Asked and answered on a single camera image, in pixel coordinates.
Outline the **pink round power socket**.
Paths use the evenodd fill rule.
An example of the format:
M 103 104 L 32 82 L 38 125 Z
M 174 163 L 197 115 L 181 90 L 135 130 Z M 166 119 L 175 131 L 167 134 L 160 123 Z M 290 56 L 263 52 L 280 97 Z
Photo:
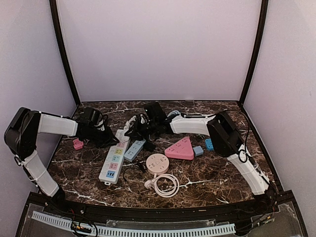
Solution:
M 169 159 L 163 154 L 152 154 L 146 160 L 147 171 L 152 175 L 165 174 L 169 169 Z

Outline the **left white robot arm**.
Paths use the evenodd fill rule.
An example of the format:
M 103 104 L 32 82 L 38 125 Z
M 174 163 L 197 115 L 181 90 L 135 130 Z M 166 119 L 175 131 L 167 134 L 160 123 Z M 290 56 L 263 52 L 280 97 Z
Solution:
M 57 214 L 66 215 L 70 205 L 60 197 L 64 196 L 64 191 L 53 180 L 37 152 L 37 136 L 40 133 L 89 140 L 98 148 L 116 145 L 119 140 L 108 127 L 108 116 L 94 108 L 85 108 L 76 120 L 24 107 L 18 110 L 4 133 L 4 142 L 31 182 L 52 198 L 50 207 Z

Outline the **bright blue plug adapter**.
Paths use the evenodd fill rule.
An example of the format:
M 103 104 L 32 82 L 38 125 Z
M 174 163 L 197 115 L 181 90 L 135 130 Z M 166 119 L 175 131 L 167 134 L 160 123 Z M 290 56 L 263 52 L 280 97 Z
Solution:
M 210 138 L 205 139 L 205 147 L 208 151 L 213 151 L 213 144 Z

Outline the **pink triangular power socket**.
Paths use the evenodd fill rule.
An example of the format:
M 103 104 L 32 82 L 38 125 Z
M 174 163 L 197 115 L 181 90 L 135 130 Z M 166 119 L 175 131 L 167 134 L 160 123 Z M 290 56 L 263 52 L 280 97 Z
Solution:
M 195 153 L 189 136 L 184 137 L 172 146 L 164 150 L 164 154 L 168 158 L 193 160 Z

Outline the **pink plug adapter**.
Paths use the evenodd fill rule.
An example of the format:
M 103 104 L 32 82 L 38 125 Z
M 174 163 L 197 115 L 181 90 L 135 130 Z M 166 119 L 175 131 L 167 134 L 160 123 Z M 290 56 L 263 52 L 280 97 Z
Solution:
M 81 141 L 79 138 L 73 140 L 73 147 L 75 150 L 80 150 L 84 147 L 84 142 Z

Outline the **white multi plug adapter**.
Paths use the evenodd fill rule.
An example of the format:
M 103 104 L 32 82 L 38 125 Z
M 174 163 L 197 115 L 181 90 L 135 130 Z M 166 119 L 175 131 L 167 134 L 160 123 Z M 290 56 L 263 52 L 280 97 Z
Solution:
M 116 138 L 119 140 L 119 142 L 124 143 L 127 138 L 125 137 L 125 131 L 123 129 L 118 129 L 116 131 Z

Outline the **grey blue power strip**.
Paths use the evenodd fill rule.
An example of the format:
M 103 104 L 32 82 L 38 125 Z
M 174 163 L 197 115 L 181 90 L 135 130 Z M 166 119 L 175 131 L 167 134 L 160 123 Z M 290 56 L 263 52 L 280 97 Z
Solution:
M 146 143 L 146 140 L 136 140 L 129 149 L 124 154 L 124 159 L 132 162 L 135 160 L 137 155 L 140 153 L 140 151 L 143 149 L 144 144 Z

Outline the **light blue plug adapter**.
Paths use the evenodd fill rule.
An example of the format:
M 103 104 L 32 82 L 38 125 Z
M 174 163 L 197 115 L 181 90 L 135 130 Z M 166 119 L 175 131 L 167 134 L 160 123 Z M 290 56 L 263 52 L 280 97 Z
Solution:
M 193 151 L 194 151 L 194 156 L 195 157 L 201 156 L 204 153 L 204 150 L 203 150 L 203 148 L 201 146 L 193 147 Z

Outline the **white power strip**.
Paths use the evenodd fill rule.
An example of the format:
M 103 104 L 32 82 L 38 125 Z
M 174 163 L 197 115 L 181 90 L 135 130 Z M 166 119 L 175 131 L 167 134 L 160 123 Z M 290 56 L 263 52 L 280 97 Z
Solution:
M 132 122 L 136 121 L 136 116 L 133 116 L 129 121 L 125 123 L 123 130 L 125 133 L 130 129 Z M 130 137 L 127 137 L 124 143 L 111 146 L 106 156 L 101 172 L 99 174 L 99 180 L 105 185 L 116 184 L 119 180 L 119 175 L 124 162 L 124 154 L 129 147 Z

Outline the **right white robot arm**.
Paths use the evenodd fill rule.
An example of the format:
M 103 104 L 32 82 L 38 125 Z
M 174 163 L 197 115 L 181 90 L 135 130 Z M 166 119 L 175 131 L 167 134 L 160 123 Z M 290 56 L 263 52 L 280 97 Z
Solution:
M 246 146 L 247 139 L 242 138 L 228 111 L 213 115 L 186 114 L 180 111 L 172 111 L 168 115 L 164 112 L 147 112 L 146 116 L 135 115 L 127 124 L 129 128 L 125 135 L 134 140 L 150 140 L 161 134 L 209 136 L 214 151 L 237 168 L 255 196 L 261 195 L 253 201 L 252 210 L 256 214 L 263 214 L 270 208 L 271 199 L 264 195 L 270 188 L 270 181 L 251 156 Z

